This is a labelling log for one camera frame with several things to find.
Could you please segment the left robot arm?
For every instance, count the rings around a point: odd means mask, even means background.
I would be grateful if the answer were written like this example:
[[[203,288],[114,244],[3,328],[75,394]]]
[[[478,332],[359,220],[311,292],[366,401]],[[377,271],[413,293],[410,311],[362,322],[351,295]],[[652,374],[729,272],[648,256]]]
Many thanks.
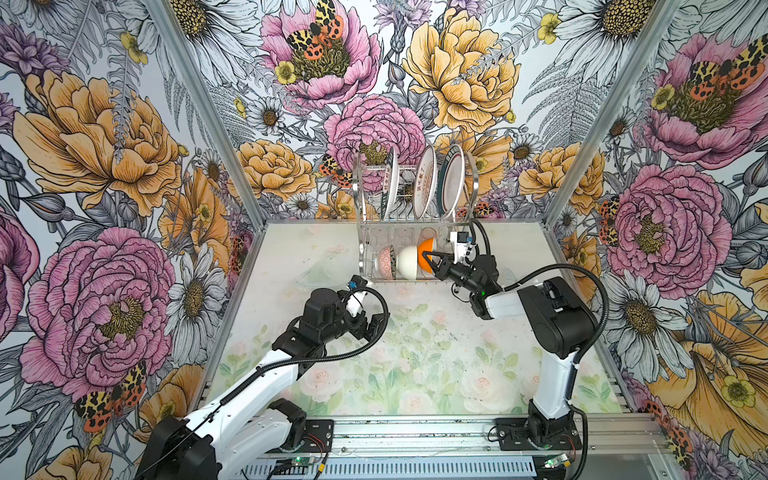
[[[311,367],[354,358],[384,335],[384,296],[359,278],[311,292],[302,313],[245,377],[182,419],[152,431],[137,479],[229,479],[251,461],[301,442],[306,414],[280,393]]]

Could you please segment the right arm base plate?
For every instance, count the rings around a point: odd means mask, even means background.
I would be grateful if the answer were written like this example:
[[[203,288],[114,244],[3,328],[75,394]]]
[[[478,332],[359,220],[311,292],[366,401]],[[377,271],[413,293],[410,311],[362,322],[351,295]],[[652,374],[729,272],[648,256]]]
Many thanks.
[[[502,451],[576,451],[582,448],[582,439],[572,416],[555,420],[497,418],[494,432]]]

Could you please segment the cream white bowl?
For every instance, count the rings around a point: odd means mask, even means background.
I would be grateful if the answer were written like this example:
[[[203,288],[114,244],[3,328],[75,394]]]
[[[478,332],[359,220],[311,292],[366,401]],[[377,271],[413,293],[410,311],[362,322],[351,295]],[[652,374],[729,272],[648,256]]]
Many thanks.
[[[400,249],[396,255],[396,278],[416,280],[418,272],[418,248],[410,245]]]

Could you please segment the pink patterned bowl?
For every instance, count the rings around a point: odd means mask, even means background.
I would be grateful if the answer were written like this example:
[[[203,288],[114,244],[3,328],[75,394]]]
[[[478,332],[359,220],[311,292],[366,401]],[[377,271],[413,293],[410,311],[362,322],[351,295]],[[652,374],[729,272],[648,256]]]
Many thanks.
[[[382,279],[388,281],[396,279],[396,256],[397,254],[393,245],[384,247],[377,254],[376,269]]]

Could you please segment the orange bowl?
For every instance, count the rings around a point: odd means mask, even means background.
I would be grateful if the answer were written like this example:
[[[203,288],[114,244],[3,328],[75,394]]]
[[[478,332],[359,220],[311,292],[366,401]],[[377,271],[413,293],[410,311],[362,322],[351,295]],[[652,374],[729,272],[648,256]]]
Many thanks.
[[[418,247],[417,247],[417,263],[419,268],[422,272],[428,275],[433,274],[433,269],[428,261],[428,259],[424,256],[426,252],[433,251],[435,248],[435,238],[428,238],[424,241],[422,241]]]

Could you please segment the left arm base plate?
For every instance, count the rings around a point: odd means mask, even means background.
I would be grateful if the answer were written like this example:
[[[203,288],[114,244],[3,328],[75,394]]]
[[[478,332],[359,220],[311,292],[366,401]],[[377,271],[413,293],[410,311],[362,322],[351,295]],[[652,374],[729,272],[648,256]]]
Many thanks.
[[[269,454],[318,453],[324,454],[332,449],[335,422],[331,419],[309,419],[304,423],[304,430],[298,433],[292,430],[286,442],[268,451]]]

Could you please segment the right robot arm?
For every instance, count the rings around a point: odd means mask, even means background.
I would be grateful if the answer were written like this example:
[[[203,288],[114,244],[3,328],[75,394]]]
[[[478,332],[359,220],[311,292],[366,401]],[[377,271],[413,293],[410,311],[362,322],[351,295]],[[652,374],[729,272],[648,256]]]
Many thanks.
[[[589,279],[606,301],[607,289],[600,278],[584,267],[556,263],[503,287],[498,283],[499,272],[492,255],[479,255],[467,262],[457,261],[447,252],[424,251],[420,258],[435,278],[449,280],[469,293],[468,302],[478,318],[525,316],[543,350],[539,385],[529,401],[525,422],[516,425],[510,418],[495,421],[500,446],[506,449],[515,442],[527,442],[532,449],[543,450],[566,439],[584,447],[587,428],[583,427],[580,434],[575,432],[577,408],[572,404],[573,391],[582,358],[605,329],[607,316],[597,318],[559,276],[540,284],[533,281],[546,272],[572,270]]]

